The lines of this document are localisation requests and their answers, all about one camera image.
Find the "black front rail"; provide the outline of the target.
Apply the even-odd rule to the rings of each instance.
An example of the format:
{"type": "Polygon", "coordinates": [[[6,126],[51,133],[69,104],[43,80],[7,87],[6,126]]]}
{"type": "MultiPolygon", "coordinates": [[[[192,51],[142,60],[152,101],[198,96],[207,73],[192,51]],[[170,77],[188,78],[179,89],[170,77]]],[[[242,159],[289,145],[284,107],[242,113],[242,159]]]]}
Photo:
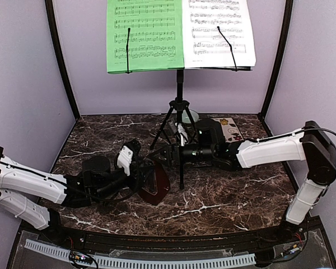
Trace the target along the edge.
{"type": "Polygon", "coordinates": [[[271,248],[280,243],[291,242],[295,236],[279,227],[264,228],[236,233],[201,235],[201,236],[135,236],[115,235],[62,228],[56,236],[59,244],[87,251],[106,252],[109,249],[126,251],[197,251],[220,248],[236,250],[255,250],[271,248]]]}

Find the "floral square plate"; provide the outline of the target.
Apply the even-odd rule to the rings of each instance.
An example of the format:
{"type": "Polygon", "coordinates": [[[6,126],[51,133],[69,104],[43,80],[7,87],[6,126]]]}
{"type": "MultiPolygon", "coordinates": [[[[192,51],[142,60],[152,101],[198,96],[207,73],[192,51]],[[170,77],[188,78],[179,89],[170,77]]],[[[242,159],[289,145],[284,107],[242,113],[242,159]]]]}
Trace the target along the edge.
{"type": "Polygon", "coordinates": [[[232,118],[222,117],[212,119],[221,125],[226,142],[239,142],[244,140],[242,133],[232,118]]]}

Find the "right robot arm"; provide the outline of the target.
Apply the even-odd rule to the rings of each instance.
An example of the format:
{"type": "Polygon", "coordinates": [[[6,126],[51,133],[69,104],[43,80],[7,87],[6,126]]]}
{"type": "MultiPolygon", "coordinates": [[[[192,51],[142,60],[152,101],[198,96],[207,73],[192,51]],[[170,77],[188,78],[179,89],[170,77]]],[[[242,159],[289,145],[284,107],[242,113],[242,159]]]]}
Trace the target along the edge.
{"type": "Polygon", "coordinates": [[[290,133],[262,139],[228,142],[220,122],[211,118],[196,122],[197,143],[167,144],[150,153],[152,160],[165,166],[177,162],[210,162],[226,171],[240,171],[254,166],[283,161],[305,161],[309,169],[305,181],[289,205],[285,221],[275,230],[275,239],[287,243],[296,234],[296,226],[336,179],[336,146],[326,135],[327,129],[313,120],[290,133]]]}

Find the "green sheet music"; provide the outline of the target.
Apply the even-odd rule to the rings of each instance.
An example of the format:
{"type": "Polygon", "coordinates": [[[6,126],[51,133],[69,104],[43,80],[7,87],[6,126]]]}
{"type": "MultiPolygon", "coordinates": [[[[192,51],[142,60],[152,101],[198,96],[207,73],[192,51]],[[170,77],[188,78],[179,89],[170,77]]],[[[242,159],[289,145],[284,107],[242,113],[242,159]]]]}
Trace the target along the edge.
{"type": "Polygon", "coordinates": [[[184,68],[181,1],[108,1],[110,74],[184,68]]]}

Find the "black music stand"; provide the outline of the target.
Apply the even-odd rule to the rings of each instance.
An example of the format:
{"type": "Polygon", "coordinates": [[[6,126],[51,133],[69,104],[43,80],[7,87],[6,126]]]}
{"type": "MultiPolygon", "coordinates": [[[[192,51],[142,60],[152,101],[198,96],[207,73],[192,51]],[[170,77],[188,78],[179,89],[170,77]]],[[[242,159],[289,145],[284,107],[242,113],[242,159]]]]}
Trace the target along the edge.
{"type": "Polygon", "coordinates": [[[177,134],[178,138],[178,157],[179,157],[179,174],[180,174],[180,189],[183,190],[185,187],[184,184],[184,162],[180,158],[181,154],[183,152],[184,146],[190,141],[194,140],[194,137],[196,135],[196,130],[195,130],[195,122],[193,120],[192,114],[189,110],[189,102],[183,99],[183,83],[184,83],[184,69],[178,69],[176,71],[176,83],[177,83],[177,94],[176,98],[172,101],[169,102],[170,109],[167,112],[167,115],[165,116],[165,119],[160,125],[160,128],[158,130],[158,133],[155,136],[155,139],[153,140],[153,143],[150,146],[150,150],[153,150],[155,148],[155,144],[160,137],[160,134],[164,134],[166,137],[167,141],[169,142],[169,146],[172,145],[170,142],[166,132],[164,131],[165,125],[167,125],[168,120],[171,117],[172,112],[175,110],[176,111],[176,123],[173,123],[174,131],[175,134],[177,134]],[[191,140],[188,140],[187,136],[184,136],[183,131],[183,112],[186,112],[190,123],[192,124],[194,131],[194,135],[192,136],[191,140]]]}

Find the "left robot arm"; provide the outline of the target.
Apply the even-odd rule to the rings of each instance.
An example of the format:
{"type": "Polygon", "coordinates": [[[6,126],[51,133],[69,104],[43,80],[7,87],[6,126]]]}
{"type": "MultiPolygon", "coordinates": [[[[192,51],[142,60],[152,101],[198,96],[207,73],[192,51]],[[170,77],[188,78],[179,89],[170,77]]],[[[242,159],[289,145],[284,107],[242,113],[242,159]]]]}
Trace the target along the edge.
{"type": "Polygon", "coordinates": [[[115,159],[115,170],[105,156],[94,156],[82,164],[77,175],[50,174],[19,164],[3,154],[0,147],[0,207],[45,233],[55,244],[64,244],[68,233],[60,225],[56,210],[37,205],[26,196],[41,197],[69,208],[89,207],[93,203],[114,205],[130,198],[117,198],[128,187],[139,192],[155,175],[151,160],[138,156],[139,148],[125,144],[115,159]]]}

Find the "green ceramic bowl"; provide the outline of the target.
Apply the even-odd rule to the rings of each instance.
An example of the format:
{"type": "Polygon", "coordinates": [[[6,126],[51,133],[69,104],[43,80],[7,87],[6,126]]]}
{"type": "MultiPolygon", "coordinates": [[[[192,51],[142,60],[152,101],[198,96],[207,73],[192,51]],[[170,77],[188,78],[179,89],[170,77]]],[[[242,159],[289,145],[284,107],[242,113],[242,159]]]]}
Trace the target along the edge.
{"type": "MultiPolygon", "coordinates": [[[[199,120],[199,114],[193,110],[190,110],[190,115],[192,116],[193,122],[197,122],[199,120]]],[[[186,124],[191,124],[191,120],[186,111],[182,113],[182,122],[186,124]]]]}

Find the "brown wooden metronome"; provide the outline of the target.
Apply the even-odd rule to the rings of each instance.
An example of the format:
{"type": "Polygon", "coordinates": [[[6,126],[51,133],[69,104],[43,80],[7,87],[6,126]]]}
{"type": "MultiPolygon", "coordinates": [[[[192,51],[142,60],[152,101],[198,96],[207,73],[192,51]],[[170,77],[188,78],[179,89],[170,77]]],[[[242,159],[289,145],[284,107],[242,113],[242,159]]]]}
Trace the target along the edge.
{"type": "Polygon", "coordinates": [[[170,180],[162,164],[150,159],[148,159],[146,163],[155,165],[157,190],[145,191],[143,188],[141,188],[138,191],[138,195],[141,199],[150,205],[157,206],[168,194],[170,190],[170,180]]]}

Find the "white sheet music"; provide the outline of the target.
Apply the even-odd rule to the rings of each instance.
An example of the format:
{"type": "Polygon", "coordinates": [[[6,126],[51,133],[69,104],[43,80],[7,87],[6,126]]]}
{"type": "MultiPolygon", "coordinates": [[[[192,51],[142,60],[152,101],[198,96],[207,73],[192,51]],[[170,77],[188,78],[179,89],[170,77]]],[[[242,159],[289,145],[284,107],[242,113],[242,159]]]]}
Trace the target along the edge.
{"type": "Polygon", "coordinates": [[[256,64],[247,1],[182,1],[184,67],[243,68],[256,64]]]}

